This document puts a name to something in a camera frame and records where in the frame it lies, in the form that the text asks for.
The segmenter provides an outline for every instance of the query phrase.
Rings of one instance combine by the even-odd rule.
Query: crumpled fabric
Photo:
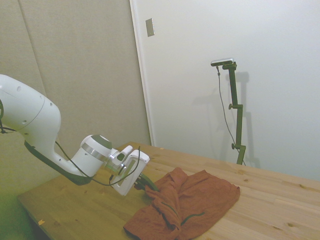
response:
[[[187,176],[179,167],[145,186],[153,199],[124,229],[141,240],[189,240],[209,230],[238,201],[240,188],[205,170]]]

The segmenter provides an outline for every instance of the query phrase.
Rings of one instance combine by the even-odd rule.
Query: wall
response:
[[[129,1],[2,0],[0,22],[0,73],[59,107],[70,156],[89,134],[150,144]],[[58,173],[10,133],[0,135],[0,175],[0,239],[34,239],[16,196]]]
[[[233,57],[248,166],[320,180],[319,1],[132,0],[155,146],[237,161],[212,60]],[[147,19],[155,35],[147,37]],[[236,110],[220,68],[227,122]]]

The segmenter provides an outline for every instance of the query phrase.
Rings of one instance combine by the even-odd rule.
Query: silver ring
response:
[[[101,162],[105,162],[108,157],[105,155],[102,155],[100,152],[98,152],[97,150],[93,149],[92,147],[90,147],[88,144],[84,143],[82,145],[83,150],[85,150],[88,154],[90,154],[91,156],[95,157],[96,159],[100,160]]]

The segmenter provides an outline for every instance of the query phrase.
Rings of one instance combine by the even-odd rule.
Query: black cable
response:
[[[229,134],[230,134],[230,136],[231,136],[231,138],[232,138],[233,144],[234,144],[234,145],[236,145],[236,142],[235,142],[234,136],[232,135],[232,133],[231,133],[231,131],[230,131],[230,128],[229,128],[229,125],[228,125],[228,122],[227,122],[227,118],[226,118],[226,111],[225,111],[225,105],[224,105],[224,101],[222,100],[222,94],[221,94],[221,80],[220,80],[219,67],[218,67],[218,66],[216,66],[216,69],[217,69],[217,71],[218,71],[218,78],[219,78],[219,95],[220,95],[221,104],[222,104],[222,109],[223,109],[224,121],[225,121],[225,124],[226,124],[226,128],[228,129],[228,132],[229,132]]]
[[[130,176],[131,174],[133,174],[133,173],[135,172],[135,170],[137,169],[137,167],[138,167],[138,165],[139,165],[139,162],[140,162],[140,146],[139,146],[139,148],[138,148],[138,151],[139,151],[139,154],[138,154],[138,162],[137,162],[134,170],[133,170],[132,172],[130,172],[127,176],[124,176],[124,177],[121,178],[120,180],[118,180],[118,181],[110,184],[110,181],[111,181],[111,179],[112,179],[112,177],[113,177],[113,175],[112,175],[112,177],[110,177],[110,179],[109,179],[109,184],[106,184],[106,183],[100,182],[100,181],[98,181],[98,180],[95,180],[95,179],[94,179],[94,176],[88,176],[84,171],[82,171],[82,170],[71,160],[71,158],[66,154],[66,152],[63,150],[63,148],[60,146],[60,144],[59,144],[57,141],[55,142],[55,144],[57,144],[57,146],[58,146],[58,147],[60,148],[60,150],[63,152],[63,154],[65,155],[65,157],[66,157],[69,161],[71,161],[71,163],[72,163],[83,175],[85,175],[87,178],[90,178],[92,181],[94,181],[94,182],[96,182],[96,183],[98,183],[98,184],[101,184],[101,185],[103,185],[103,186],[107,186],[107,187],[110,187],[110,186],[112,186],[112,185],[115,185],[115,184],[121,182],[122,180],[124,180],[125,178],[127,178],[128,176]]]
[[[5,129],[6,129],[6,130],[9,130],[9,131],[12,131],[12,132],[16,132],[16,130],[14,130],[14,129],[12,129],[12,128],[4,127],[4,126],[2,125],[1,119],[0,119],[0,129],[1,129],[1,132],[0,132],[0,133],[2,133],[2,134],[10,134],[10,133],[11,133],[11,132],[6,132]]]

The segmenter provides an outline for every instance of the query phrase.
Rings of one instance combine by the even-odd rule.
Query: light switch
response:
[[[148,37],[151,37],[155,35],[155,29],[154,29],[154,21],[152,18],[145,21],[146,25],[146,32],[148,34]]]

